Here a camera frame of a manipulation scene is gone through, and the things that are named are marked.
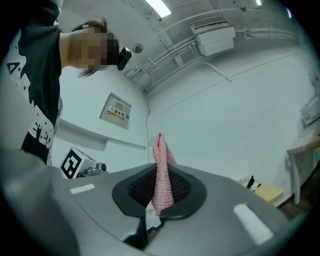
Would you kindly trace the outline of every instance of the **pink cloth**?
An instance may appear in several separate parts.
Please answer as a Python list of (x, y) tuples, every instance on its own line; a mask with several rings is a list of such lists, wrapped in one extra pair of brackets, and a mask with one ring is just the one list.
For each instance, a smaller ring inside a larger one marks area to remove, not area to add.
[(161, 133), (154, 140), (153, 157), (156, 162), (156, 179), (152, 205), (159, 216), (163, 209), (174, 205), (167, 163), (177, 163)]

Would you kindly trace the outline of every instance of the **white ceiling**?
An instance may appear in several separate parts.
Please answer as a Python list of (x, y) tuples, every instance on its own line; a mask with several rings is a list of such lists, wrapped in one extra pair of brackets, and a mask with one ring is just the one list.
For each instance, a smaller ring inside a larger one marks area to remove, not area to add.
[[(193, 21), (223, 15), (229, 21), (229, 25), (235, 28), (241, 26), (249, 26), (250, 28), (273, 26), (277, 29), (295, 31), (286, 9), (277, 1), (261, 0), (261, 6), (257, 6), (256, 0), (162, 1), (171, 11), (171, 14), (164, 18), (160, 18), (145, 0), (64, 0), (62, 12), (64, 8), (67, 8), (85, 19), (104, 16), (108, 21), (108, 29), (119, 39), (121, 47), (128, 47), (131, 50), (134, 44), (141, 43), (143, 52), (140, 54), (132, 53), (133, 56), (124, 69), (124, 74), (130, 69), (138, 70), (147, 63), (148, 57), (153, 58), (165, 50), (167, 43), (171, 46), (191, 37), (193, 34), (190, 23)], [(176, 24), (188, 17), (214, 10), (222, 11), (199, 15)], [(160, 31), (172, 25), (174, 26), (159, 34)], [(234, 40), (237, 42), (243, 39), (243, 35), (238, 34)], [(188, 54), (181, 57), (182, 59), (172, 60), (155, 72), (152, 75), (152, 80), (159, 80), (163, 75), (176, 69), (179, 62), (183, 61), (185, 63), (192, 58)]]

